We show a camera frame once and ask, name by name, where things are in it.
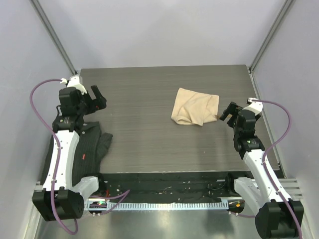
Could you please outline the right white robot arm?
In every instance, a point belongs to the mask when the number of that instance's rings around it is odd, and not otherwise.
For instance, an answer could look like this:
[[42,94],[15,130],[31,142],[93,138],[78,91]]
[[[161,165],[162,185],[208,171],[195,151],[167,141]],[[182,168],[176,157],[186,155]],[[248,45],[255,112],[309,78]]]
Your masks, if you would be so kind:
[[282,186],[268,161],[269,150],[255,135],[264,103],[248,98],[243,108],[231,102],[220,116],[220,120],[228,119],[227,124],[234,131],[234,148],[253,175],[252,179],[240,177],[228,181],[225,191],[232,197],[240,195],[252,210],[260,238],[301,239],[304,207]]

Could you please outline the gold fork green handle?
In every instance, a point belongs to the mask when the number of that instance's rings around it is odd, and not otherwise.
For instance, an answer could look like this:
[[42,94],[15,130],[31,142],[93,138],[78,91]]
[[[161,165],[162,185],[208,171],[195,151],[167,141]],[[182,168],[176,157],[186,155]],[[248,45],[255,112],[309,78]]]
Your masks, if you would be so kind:
[[232,117],[232,114],[222,114],[222,115],[216,115],[216,118],[218,120],[225,120],[227,118],[231,118]]

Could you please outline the beige cloth napkin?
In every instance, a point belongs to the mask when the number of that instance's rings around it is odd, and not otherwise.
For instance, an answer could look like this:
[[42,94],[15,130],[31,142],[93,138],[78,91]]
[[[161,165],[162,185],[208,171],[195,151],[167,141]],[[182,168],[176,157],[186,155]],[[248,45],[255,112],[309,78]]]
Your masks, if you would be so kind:
[[179,125],[199,125],[217,121],[219,96],[179,88],[171,119]]

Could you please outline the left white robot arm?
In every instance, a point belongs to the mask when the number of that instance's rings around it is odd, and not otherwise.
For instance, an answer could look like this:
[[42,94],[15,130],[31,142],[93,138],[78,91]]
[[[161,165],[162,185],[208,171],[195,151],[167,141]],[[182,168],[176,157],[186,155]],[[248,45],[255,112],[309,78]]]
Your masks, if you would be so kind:
[[112,134],[103,133],[99,122],[84,122],[84,115],[104,109],[106,99],[97,86],[95,94],[76,87],[59,91],[60,113],[49,128],[54,132],[41,178],[42,189],[32,201],[45,221],[79,219],[90,196],[102,198],[107,190],[100,164],[108,152]]

